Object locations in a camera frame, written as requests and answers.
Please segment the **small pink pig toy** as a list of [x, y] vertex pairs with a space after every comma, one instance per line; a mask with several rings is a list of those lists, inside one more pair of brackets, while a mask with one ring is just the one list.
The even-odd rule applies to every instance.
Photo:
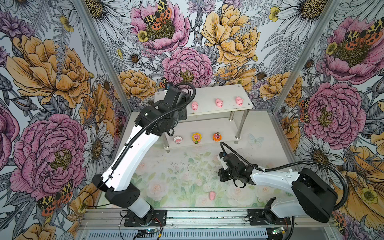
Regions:
[[211, 201], [214, 201], [215, 198], [216, 198], [216, 193], [215, 193], [214, 191], [210, 191], [210, 192], [209, 192], [209, 199], [210, 199]]
[[236, 104], [239, 106], [242, 106], [244, 103], [244, 100], [241, 97], [236, 97]]
[[191, 108], [193, 111], [196, 111], [198, 109], [198, 107], [199, 107], [199, 104], [196, 101], [193, 101], [191, 103]]
[[216, 99], [215, 104], [218, 108], [222, 108], [224, 105], [224, 102], [221, 99]]

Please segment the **pink white hooded toy figure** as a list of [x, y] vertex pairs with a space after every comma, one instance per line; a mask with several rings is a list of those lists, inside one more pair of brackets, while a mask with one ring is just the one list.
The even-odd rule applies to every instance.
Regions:
[[176, 145], [180, 145], [183, 142], [183, 138], [180, 136], [176, 136], [174, 137], [173, 141]]

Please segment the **pink toy with yellow flower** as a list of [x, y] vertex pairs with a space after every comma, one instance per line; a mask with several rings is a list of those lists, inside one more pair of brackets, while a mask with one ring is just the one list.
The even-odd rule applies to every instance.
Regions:
[[194, 144], [199, 144], [202, 140], [202, 135], [200, 133], [193, 134], [193, 142]]

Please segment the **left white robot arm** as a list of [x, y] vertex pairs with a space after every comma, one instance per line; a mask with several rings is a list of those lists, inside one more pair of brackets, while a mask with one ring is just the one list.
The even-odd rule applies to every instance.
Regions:
[[128, 209], [144, 225], [150, 222], [153, 207], [140, 197], [141, 191], [131, 182], [133, 174], [152, 145], [164, 134], [173, 136], [178, 122], [187, 119], [187, 106], [196, 94], [192, 84], [179, 83], [166, 90], [163, 100], [144, 107], [112, 165], [92, 179], [111, 204]]

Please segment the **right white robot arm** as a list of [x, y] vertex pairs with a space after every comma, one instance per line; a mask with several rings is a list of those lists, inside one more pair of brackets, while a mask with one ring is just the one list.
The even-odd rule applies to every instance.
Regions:
[[222, 168], [218, 171], [221, 182], [241, 182], [244, 185], [272, 187], [293, 196], [292, 200], [278, 200], [272, 197], [266, 203], [257, 218], [268, 224], [292, 216], [308, 216], [313, 220], [326, 223], [334, 211], [337, 193], [310, 169], [300, 172], [261, 171], [245, 165], [233, 153], [219, 153], [218, 160]]

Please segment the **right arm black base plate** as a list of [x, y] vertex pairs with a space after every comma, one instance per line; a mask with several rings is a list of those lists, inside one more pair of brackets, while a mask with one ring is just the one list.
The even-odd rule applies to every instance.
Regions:
[[248, 209], [247, 218], [251, 226], [287, 226], [291, 224], [290, 218], [278, 218], [272, 211], [264, 209]]

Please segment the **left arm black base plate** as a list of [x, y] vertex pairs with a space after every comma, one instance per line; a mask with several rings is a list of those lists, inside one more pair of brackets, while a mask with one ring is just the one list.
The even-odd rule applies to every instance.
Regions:
[[165, 227], [167, 222], [167, 210], [150, 210], [143, 218], [127, 210], [124, 220], [125, 227]]

